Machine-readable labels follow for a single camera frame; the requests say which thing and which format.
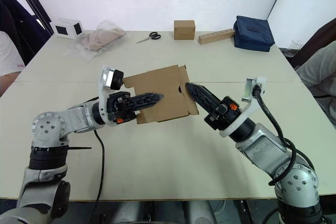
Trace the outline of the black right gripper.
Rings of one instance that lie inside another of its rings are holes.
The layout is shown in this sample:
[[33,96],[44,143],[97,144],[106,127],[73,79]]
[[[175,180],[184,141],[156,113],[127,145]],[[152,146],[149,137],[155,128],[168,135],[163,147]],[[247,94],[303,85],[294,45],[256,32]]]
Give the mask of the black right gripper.
[[187,82],[185,86],[192,99],[209,113],[204,121],[212,129],[225,130],[240,115],[239,104],[231,97],[220,100],[202,85]]

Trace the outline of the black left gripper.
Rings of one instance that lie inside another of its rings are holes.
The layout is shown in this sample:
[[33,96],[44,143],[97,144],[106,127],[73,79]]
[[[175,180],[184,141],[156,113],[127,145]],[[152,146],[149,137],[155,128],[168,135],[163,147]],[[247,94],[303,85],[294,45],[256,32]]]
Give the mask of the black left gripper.
[[108,119],[116,124],[135,120],[135,111],[154,106],[163,98],[164,95],[158,93],[144,93],[134,97],[125,91],[110,94],[107,99]]

